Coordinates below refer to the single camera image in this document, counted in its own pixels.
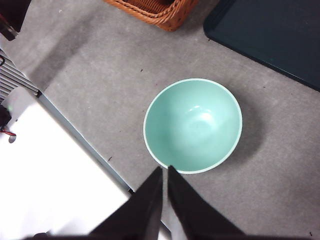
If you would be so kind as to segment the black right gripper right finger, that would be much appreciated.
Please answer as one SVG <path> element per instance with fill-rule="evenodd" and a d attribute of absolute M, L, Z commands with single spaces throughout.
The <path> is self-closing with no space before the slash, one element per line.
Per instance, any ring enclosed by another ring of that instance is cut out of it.
<path fill-rule="evenodd" d="M 242 238 L 246 234 L 208 204 L 171 165 L 168 197 L 188 238 Z"/>

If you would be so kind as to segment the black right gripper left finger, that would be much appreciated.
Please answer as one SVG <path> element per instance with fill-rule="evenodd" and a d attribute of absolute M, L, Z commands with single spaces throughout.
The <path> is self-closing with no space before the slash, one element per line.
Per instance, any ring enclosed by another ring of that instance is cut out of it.
<path fill-rule="evenodd" d="M 157 167 L 136 192 L 89 234 L 92 238 L 157 238 L 163 207 L 163 170 Z"/>

